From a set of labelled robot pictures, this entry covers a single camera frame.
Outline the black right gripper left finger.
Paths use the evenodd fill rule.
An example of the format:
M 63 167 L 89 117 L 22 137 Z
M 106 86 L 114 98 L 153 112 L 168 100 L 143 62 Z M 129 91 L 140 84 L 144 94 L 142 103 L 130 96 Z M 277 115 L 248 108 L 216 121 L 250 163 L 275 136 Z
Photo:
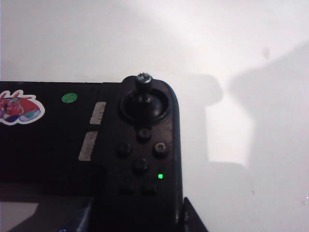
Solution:
M 94 197 L 90 197 L 82 205 L 82 208 L 76 212 L 72 229 L 73 232 L 90 231 L 90 217 L 92 213 L 93 203 Z

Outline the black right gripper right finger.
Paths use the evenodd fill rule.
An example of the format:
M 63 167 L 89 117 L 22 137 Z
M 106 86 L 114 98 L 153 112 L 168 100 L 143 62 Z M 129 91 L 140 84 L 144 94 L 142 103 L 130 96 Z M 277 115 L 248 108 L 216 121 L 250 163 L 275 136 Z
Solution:
M 183 232 L 208 232 L 197 211 L 187 197 L 183 203 Z

